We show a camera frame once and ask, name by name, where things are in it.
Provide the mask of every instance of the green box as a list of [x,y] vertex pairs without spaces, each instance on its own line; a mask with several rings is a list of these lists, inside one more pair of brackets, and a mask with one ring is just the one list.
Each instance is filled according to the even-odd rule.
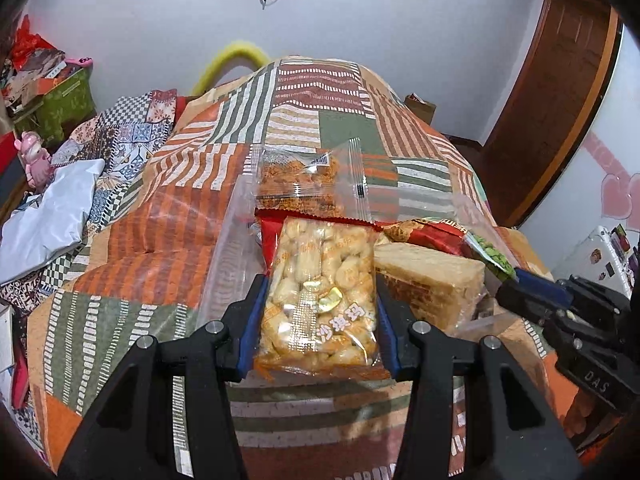
[[48,148],[57,148],[65,141],[62,125],[76,125],[95,114],[94,99],[89,88],[89,71],[81,68],[43,96],[14,119],[16,134],[33,130]]

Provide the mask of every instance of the white wall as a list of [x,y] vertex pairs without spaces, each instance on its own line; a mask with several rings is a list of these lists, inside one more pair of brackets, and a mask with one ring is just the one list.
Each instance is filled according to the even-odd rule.
[[[640,50],[624,29],[618,59],[593,132],[629,175],[640,173]],[[521,231],[544,263],[553,269],[598,225],[615,227],[621,221],[602,216],[601,186],[606,172],[582,145],[549,194],[524,222]],[[633,197],[640,206],[640,196]],[[638,243],[638,233],[630,233]]]
[[269,0],[263,9],[259,0],[30,0],[28,12],[34,30],[57,47],[94,58],[100,109],[151,88],[188,94],[220,48],[248,40],[273,57],[362,63],[401,96],[415,91],[436,103],[435,128],[479,139],[522,65],[518,54],[524,58],[540,3]]

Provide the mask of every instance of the cardboard box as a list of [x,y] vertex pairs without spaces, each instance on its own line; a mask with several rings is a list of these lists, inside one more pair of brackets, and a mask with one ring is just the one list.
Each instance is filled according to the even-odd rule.
[[57,148],[65,140],[63,124],[78,125],[95,114],[88,70],[80,69],[42,97],[35,98],[27,108],[14,118],[16,134],[34,130],[47,149]]
[[433,115],[436,113],[436,105],[428,101],[423,101],[415,94],[408,95],[404,98],[404,104],[411,110],[419,119],[423,120],[427,124],[431,124],[433,121]]

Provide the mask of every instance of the pink heart decoration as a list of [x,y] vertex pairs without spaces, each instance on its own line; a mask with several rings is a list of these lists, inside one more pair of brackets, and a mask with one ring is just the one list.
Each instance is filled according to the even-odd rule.
[[629,195],[631,195],[632,209],[626,219],[626,228],[640,231],[640,173],[633,174],[629,180]]
[[608,174],[602,181],[601,194],[603,216],[622,220],[631,215],[632,202],[628,193],[628,182],[623,182],[615,175]]

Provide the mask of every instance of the wooden door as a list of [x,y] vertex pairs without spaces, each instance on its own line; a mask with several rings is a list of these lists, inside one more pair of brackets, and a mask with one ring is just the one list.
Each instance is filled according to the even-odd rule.
[[609,71],[617,15],[593,0],[545,0],[538,29],[474,167],[498,224],[519,224],[586,133]]

